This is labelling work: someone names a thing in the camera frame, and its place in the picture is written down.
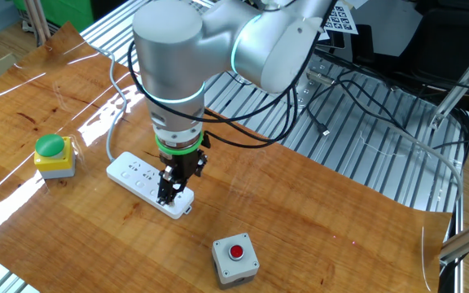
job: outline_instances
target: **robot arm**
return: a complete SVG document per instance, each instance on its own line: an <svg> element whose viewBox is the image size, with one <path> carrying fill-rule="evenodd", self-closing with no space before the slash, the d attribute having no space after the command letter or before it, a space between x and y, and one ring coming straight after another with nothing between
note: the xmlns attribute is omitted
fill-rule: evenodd
<svg viewBox="0 0 469 293"><path fill-rule="evenodd" d="M166 107L195 117L204 114L204 81L219 72L233 70L265 91L284 91L334 1L280 1L287 8L259 11L239 0L222 0L202 16L178 0L149 2L133 22L144 89ZM172 203L207 162L199 150L202 123L147 103L167 166L160 173L158 199Z"/></svg>

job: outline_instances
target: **black connector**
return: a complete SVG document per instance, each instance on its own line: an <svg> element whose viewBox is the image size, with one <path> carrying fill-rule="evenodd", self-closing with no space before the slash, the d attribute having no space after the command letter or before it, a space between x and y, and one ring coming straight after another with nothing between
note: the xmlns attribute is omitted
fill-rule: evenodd
<svg viewBox="0 0 469 293"><path fill-rule="evenodd" d="M331 133L323 123L317 123L316 128L318 129L319 134L322 136L327 136Z"/></svg>

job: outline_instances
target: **red button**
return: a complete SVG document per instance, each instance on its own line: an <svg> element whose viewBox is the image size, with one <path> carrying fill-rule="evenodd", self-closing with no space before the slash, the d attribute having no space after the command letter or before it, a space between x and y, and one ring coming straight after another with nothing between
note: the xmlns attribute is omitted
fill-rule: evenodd
<svg viewBox="0 0 469 293"><path fill-rule="evenodd" d="M233 245L229 249L229 257L232 260L240 260L243 256L243 248L240 245Z"/></svg>

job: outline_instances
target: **white power strip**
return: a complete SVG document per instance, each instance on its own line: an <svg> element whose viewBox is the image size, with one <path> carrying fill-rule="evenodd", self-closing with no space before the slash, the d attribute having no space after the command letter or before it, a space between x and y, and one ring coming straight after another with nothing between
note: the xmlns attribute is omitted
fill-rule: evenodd
<svg viewBox="0 0 469 293"><path fill-rule="evenodd" d="M123 152L107 166L106 173L113 181L175 220L183 213L188 214L191 211L191 203L195 196L187 187L177 194L173 203L157 203L159 170L128 151Z"/></svg>

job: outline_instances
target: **green object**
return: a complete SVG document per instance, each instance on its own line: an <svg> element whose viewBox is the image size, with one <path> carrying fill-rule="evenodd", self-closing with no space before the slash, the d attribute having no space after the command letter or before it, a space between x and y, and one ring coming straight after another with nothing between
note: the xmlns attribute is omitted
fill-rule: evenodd
<svg viewBox="0 0 469 293"><path fill-rule="evenodd" d="M36 142L36 152L45 157L59 154L64 149L64 140L57 134L47 134Z"/></svg>
<svg viewBox="0 0 469 293"><path fill-rule="evenodd" d="M164 153L168 155L187 155L191 153L192 151L196 151L200 147L200 144L202 143L203 139L204 139L204 134L200 133L199 140L196 141L192 147L188 147L185 150L173 150L173 149L168 148L167 146L162 145L162 142L160 142L159 138L155 135L156 145L159 146L159 149L161 151L163 151Z"/></svg>
<svg viewBox="0 0 469 293"><path fill-rule="evenodd" d="M15 7L26 11L23 0L13 0ZM61 27L67 21L80 33L94 23L91 0L41 0L46 20Z"/></svg>

